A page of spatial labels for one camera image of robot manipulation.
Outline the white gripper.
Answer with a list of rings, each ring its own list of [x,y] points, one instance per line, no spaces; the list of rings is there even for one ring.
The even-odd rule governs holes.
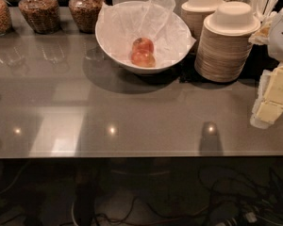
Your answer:
[[[252,108],[250,124],[267,129],[283,113],[283,63],[271,72],[264,70],[258,84],[258,97]]]

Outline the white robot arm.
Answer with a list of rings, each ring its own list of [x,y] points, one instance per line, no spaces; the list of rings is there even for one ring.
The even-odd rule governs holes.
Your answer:
[[[270,21],[266,32],[268,56],[279,62],[271,72],[264,70],[258,85],[258,97],[252,108],[250,123],[267,129],[283,113],[283,8]]]

